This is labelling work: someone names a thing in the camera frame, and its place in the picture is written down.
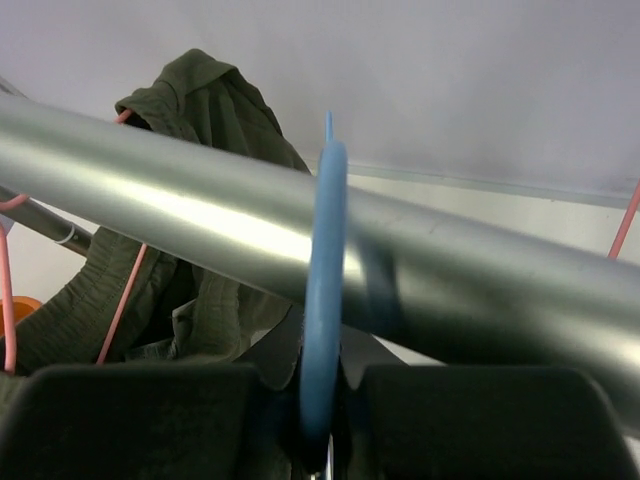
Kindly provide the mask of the olive green shorts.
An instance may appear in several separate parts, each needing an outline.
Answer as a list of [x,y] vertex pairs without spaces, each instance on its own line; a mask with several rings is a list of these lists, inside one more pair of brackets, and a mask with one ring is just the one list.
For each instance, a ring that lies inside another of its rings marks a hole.
[[[192,49],[154,83],[118,101],[120,122],[297,171],[259,90],[230,64]],[[17,362],[1,377],[8,407],[26,379],[55,364],[96,363],[141,243],[99,228],[80,271],[16,329]],[[147,247],[104,362],[231,361],[252,336],[282,321],[290,303]]]

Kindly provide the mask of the blue wire hanger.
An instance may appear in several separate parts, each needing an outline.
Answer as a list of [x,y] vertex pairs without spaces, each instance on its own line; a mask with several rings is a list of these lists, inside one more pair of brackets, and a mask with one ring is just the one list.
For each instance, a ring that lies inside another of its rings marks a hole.
[[320,444],[330,435],[340,356],[347,162],[346,146],[334,139],[333,114],[327,112],[316,175],[299,380],[301,434]]

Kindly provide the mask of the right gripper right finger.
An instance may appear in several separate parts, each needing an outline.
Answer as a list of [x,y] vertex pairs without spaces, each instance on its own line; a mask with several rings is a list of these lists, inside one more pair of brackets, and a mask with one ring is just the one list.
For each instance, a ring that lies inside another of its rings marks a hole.
[[347,341],[350,479],[635,479],[609,402],[555,367],[410,366]]

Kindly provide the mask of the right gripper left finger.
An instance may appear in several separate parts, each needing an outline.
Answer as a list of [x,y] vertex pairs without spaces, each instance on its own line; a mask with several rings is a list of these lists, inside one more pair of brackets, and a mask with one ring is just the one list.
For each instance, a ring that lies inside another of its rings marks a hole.
[[242,365],[64,366],[1,425],[4,479],[288,479],[270,391]]

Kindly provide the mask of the pink wire hanger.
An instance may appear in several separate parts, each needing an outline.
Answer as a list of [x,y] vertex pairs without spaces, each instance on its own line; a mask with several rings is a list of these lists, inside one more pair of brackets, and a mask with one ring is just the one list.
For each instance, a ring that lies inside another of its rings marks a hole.
[[626,240],[627,234],[631,228],[632,222],[638,211],[640,204],[640,181],[637,182],[633,194],[630,198],[629,204],[623,215],[621,223],[618,227],[617,233],[614,237],[612,245],[608,252],[609,258],[617,258]]
[[[144,260],[147,251],[147,245],[142,243],[138,255],[128,277],[126,285],[121,294],[119,303],[115,310],[113,319],[105,336],[102,348],[96,360],[98,365],[104,363],[108,351],[111,347],[121,316],[124,312],[127,300],[133,289],[138,271]],[[14,313],[14,299],[12,292],[11,270],[9,261],[8,241],[4,226],[1,226],[1,308],[3,321],[3,336],[5,339],[4,354],[4,371],[13,374],[17,361],[17,337],[16,337],[16,321]]]

